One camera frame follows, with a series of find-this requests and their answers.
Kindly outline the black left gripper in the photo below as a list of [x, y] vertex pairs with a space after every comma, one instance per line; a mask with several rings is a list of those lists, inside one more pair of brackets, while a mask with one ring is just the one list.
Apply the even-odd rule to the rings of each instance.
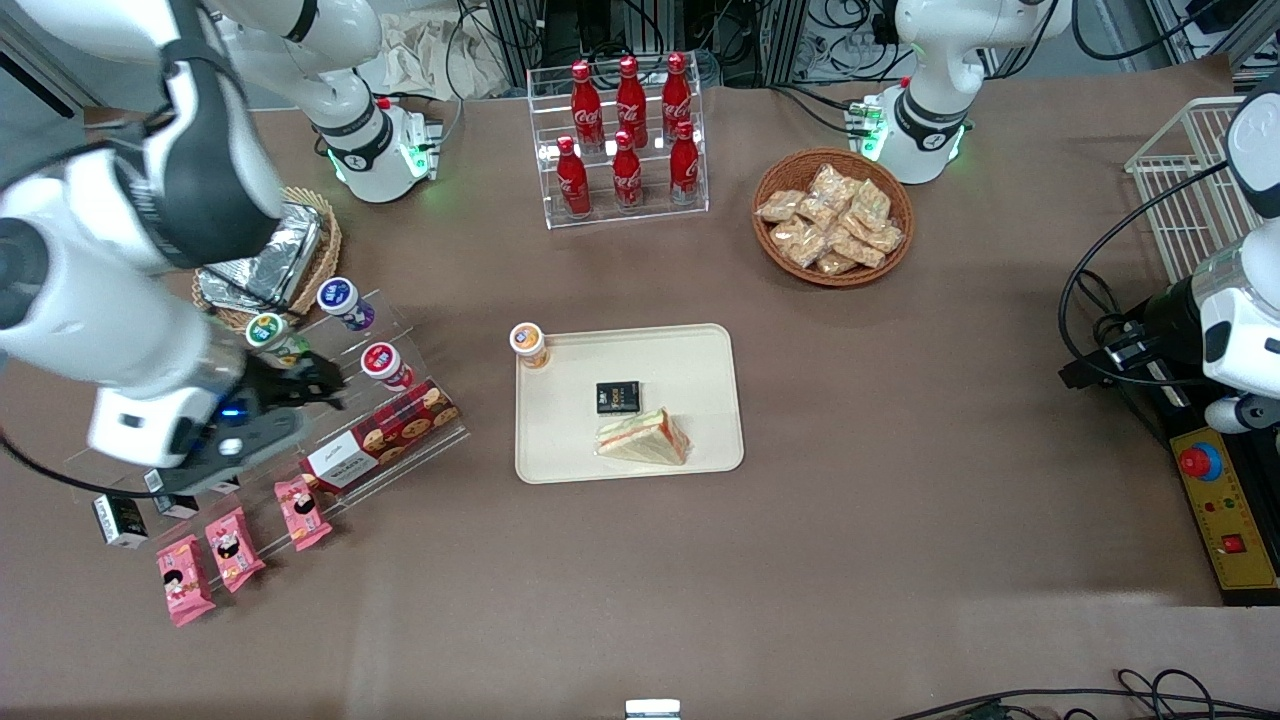
[[[1134, 368], [1133, 382], [1139, 386], [1204, 386], [1202, 369], [1203, 333], [1201, 310], [1196, 302], [1192, 281], [1179, 281], [1164, 291], [1149, 296], [1128, 311], [1128, 319], [1138, 324], [1146, 351], [1142, 363]], [[1172, 372], [1172, 378], [1160, 380], [1149, 373], [1149, 363], [1162, 363]], [[1084, 356], [1071, 360], [1059, 369], [1059, 379], [1069, 389], [1110, 387], [1115, 365], [1106, 356]]]

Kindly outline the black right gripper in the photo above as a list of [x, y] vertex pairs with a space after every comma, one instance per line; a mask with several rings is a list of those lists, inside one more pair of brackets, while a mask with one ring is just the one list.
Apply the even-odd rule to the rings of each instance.
[[[294, 379], [305, 386], [298, 388]], [[324, 404], [337, 411], [346, 409], [346, 378], [339, 365], [317, 354], [301, 354], [291, 375], [256, 354], [244, 354], [238, 379], [238, 409], [246, 416], [312, 404]]]

